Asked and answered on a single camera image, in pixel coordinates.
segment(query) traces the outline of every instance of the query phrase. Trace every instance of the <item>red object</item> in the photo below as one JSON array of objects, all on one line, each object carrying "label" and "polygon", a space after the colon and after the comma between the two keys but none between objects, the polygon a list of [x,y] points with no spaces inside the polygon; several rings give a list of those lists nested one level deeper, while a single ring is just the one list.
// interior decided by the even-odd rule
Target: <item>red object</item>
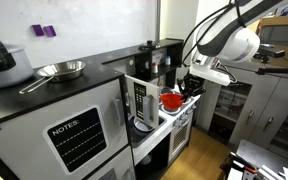
[{"label": "red object", "polygon": [[176,110],[182,106],[184,99],[182,99],[182,95],[180,94],[161,94],[161,101],[164,107],[170,110]]}]

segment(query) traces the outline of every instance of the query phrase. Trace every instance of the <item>wooden floor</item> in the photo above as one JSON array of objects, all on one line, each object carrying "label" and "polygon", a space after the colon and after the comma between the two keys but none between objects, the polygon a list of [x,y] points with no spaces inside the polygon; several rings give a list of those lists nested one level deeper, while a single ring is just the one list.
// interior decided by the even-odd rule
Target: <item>wooden floor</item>
[{"label": "wooden floor", "polygon": [[162,180],[213,180],[221,174],[219,168],[229,148],[193,128],[190,145],[175,160]]}]

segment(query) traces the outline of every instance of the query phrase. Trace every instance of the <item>pan handle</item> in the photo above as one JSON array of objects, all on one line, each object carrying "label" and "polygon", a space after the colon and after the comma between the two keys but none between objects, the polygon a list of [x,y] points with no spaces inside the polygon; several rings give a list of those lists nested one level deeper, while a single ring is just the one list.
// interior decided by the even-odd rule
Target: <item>pan handle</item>
[{"label": "pan handle", "polygon": [[32,91],[34,91],[35,89],[39,88],[40,86],[42,86],[43,84],[47,83],[48,81],[52,80],[54,78],[53,77],[43,77],[37,81],[35,81],[33,84],[27,86],[26,88],[22,89],[19,91],[20,94],[27,94],[30,93]]}]

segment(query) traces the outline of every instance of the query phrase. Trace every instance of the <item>bottle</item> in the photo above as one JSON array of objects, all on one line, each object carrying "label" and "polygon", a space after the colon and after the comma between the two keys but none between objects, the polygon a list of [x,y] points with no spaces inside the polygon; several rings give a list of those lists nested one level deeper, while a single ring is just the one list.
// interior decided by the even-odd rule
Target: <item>bottle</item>
[{"label": "bottle", "polygon": [[170,56],[165,57],[165,65],[171,65],[171,57]]},{"label": "bottle", "polygon": [[153,73],[158,73],[158,66],[156,62],[153,62],[153,68],[152,68]]}]

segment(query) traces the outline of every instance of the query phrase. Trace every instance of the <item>microwave control panel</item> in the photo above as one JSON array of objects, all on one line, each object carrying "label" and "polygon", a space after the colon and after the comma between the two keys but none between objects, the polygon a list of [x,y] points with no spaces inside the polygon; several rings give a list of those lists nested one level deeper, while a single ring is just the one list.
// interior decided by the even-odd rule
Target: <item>microwave control panel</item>
[{"label": "microwave control panel", "polygon": [[143,97],[146,96],[146,87],[134,82],[136,116],[144,119],[143,116]]}]

